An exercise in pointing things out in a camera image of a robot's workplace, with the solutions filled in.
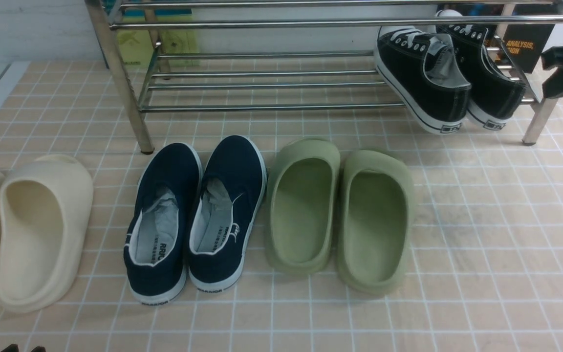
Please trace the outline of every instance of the white rubber sole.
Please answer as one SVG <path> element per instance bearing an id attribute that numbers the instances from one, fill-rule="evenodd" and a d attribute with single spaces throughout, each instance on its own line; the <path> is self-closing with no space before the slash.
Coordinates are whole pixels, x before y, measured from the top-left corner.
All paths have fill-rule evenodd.
<path id="1" fill-rule="evenodd" d="M 130 292 L 134 298 L 146 306 L 161 306 L 169 303 L 170 301 L 174 300 L 180 293 L 181 290 L 184 289 L 186 285 L 186 277 L 188 276 L 188 272 L 186 271 L 186 265 L 183 265 L 181 269 L 181 276 L 179 277 L 179 281 L 172 287 L 172 289 L 157 294 L 156 296 L 143 296 L 142 294 L 136 293 L 130 286 Z"/>
<path id="2" fill-rule="evenodd" d="M 462 127 L 462 120 L 456 122 L 444 122 L 436 120 L 435 118 L 429 116 L 427 113 L 421 109 L 414 98 L 407 92 L 401 83 L 395 78 L 391 71 L 384 65 L 382 58 L 379 56 L 379 49 L 375 47 L 373 50 L 373 55 L 375 57 L 375 68 L 380 76 L 384 79 L 386 83 L 392 88 L 392 90 L 401 98 L 402 102 L 410 111 L 411 115 L 422 129 L 433 134 L 449 134 L 455 133 Z"/>
<path id="3" fill-rule="evenodd" d="M 260 197 L 258 198 L 258 202 L 255 204 L 255 209 L 253 210 L 253 216 L 251 218 L 251 222 L 249 223 L 249 227 L 246 230 L 246 234 L 244 235 L 242 258 L 240 259 L 240 264 L 238 265 L 236 271 L 233 272 L 233 274 L 230 275 L 225 280 L 219 281 L 217 283 L 204 283 L 203 281 L 200 281 L 197 278 L 195 278 L 195 276 L 192 274 L 190 269 L 188 269 L 190 274 L 189 275 L 190 281 L 192 281 L 192 283 L 201 292 L 221 293 L 224 290 L 227 290 L 230 287 L 232 287 L 238 281 L 240 275 L 242 274 L 242 270 L 244 268 L 244 256 L 246 254 L 246 248 L 249 243 L 249 237 L 251 236 L 251 232 L 253 230 L 253 223 L 255 223 L 255 217 L 257 216 L 258 210 L 260 209 L 260 205 L 262 204 L 262 200 L 264 199 L 264 192 L 266 192 L 266 165 L 264 164 L 264 159 L 262 158 L 262 154 L 260 153 L 260 150 L 257 148 L 255 143 L 253 143 L 253 141 L 250 140 L 249 138 L 245 137 L 245 139 L 248 140 L 249 143 L 251 143 L 253 149 L 255 149 L 255 151 L 258 154 L 258 158 L 260 159 L 260 166 L 262 167 L 262 189 L 260 190 Z"/>
<path id="4" fill-rule="evenodd" d="M 509 119 L 503 120 L 485 113 L 485 111 L 481 110 L 481 108 L 472 100 L 469 102 L 466 117 L 475 125 L 491 131 L 502 130 L 503 127 L 505 127 L 505 124 L 509 121 Z"/>

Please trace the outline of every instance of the sneaker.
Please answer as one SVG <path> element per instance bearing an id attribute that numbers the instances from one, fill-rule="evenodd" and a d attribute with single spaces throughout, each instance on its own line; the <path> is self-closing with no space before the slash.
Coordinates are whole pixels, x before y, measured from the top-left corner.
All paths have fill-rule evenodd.
<path id="1" fill-rule="evenodd" d="M 123 258 L 131 293 L 144 305 L 168 303 L 184 288 L 183 245 L 202 174 L 195 150 L 173 143 L 154 156 L 138 182 Z"/>
<path id="2" fill-rule="evenodd" d="M 381 27 L 375 62 L 424 130 L 443 134 L 460 129 L 471 84 L 457 67 L 451 37 L 412 26 Z"/>
<path id="3" fill-rule="evenodd" d="M 210 156 L 202 185 L 188 246 L 190 279 L 203 292 L 223 292 L 242 273 L 264 197 L 266 167 L 258 148 L 243 136 L 225 138 Z"/>
<path id="4" fill-rule="evenodd" d="M 462 16 L 454 10 L 438 11 L 436 16 Z M 512 81 L 505 76 L 488 56 L 483 42 L 488 29 L 475 24 L 436 26 L 436 32 L 451 35 L 455 46 L 457 65 L 471 82 L 471 101 L 468 118 L 487 130 L 498 131 L 520 105 L 527 86 L 523 81 Z"/>

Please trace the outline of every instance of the rack leg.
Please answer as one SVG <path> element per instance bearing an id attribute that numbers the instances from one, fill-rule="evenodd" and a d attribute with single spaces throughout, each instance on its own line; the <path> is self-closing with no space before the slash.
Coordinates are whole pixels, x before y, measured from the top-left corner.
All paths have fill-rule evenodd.
<path id="1" fill-rule="evenodd" d="M 130 119 L 130 124 L 132 130 L 134 130 L 140 151 L 143 154 L 152 154 L 152 139 L 149 136 L 147 125 L 145 125 L 143 114 L 141 114 L 138 109 L 134 89 L 131 86 L 130 78 L 123 64 L 123 58 L 119 51 L 116 36 L 114 36 L 114 33 L 110 30 L 108 16 L 103 10 L 101 0 L 85 0 L 85 3 L 87 5 L 88 14 L 90 15 L 92 27 L 94 27 L 99 45 L 103 50 L 103 55 L 112 73 L 112 79 L 125 105 L 125 111 Z"/>
<path id="2" fill-rule="evenodd" d="M 556 104 L 557 99 L 543 98 L 540 103 L 534 106 L 536 113 L 529 123 L 529 127 L 527 127 L 525 136 L 522 139 L 524 145 L 530 146 L 536 144 Z"/>
<path id="3" fill-rule="evenodd" d="M 152 0 L 143 0 L 143 2 L 151 2 L 151 1 Z M 156 12 L 154 9 L 145 10 L 145 22 L 147 23 L 158 22 L 158 17 L 156 16 Z M 152 39 L 152 45 L 154 49 L 157 48 L 159 54 L 166 54 L 164 45 L 162 43 L 162 38 L 160 37 L 158 29 L 150 29 L 149 37 Z M 162 73 L 168 73 L 171 71 L 171 67 L 168 60 L 158 60 L 158 67 L 160 72 Z"/>

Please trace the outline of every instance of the tile floor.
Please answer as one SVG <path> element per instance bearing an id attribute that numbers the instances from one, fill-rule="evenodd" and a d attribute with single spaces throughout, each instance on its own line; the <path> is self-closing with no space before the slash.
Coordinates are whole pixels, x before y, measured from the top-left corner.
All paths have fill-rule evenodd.
<path id="1" fill-rule="evenodd" d="M 370 67 L 351 59 L 201 65 Z M 137 87 L 141 77 L 134 76 Z M 29 314 L 0 307 L 0 350 L 17 343 L 22 351 L 44 345 L 48 352 L 563 351 L 563 100 L 532 148 L 520 144 L 533 115 L 529 107 L 518 109 L 499 133 L 466 124 L 449 136 L 422 132 L 405 110 L 150 115 L 156 147 L 192 143 L 204 162 L 229 134 L 250 136 L 267 163 L 307 135 L 331 138 L 344 154 L 386 147 L 409 165 L 420 204 L 405 282 L 385 299 L 348 289 L 333 264 L 310 278 L 273 272 L 259 218 L 238 285 L 210 295 L 189 284 L 170 305 L 150 308 L 130 295 L 121 258 L 136 182 L 150 156 L 137 152 L 110 80 L 101 62 L 33 63 L 0 109 L 0 170 L 43 154 L 72 154 L 95 184 L 70 292 Z M 152 103 L 388 96 L 387 88 L 190 91 L 155 96 Z"/>

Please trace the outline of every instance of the white wall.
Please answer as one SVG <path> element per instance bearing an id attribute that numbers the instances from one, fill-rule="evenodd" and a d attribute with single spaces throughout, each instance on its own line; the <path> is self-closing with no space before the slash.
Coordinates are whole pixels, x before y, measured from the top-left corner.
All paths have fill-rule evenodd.
<path id="1" fill-rule="evenodd" d="M 198 20 L 279 20 L 433 16 L 435 6 L 207 9 Z M 377 28 L 200 31 L 203 52 L 371 49 Z M 0 0 L 0 62 L 100 60 L 84 0 Z"/>

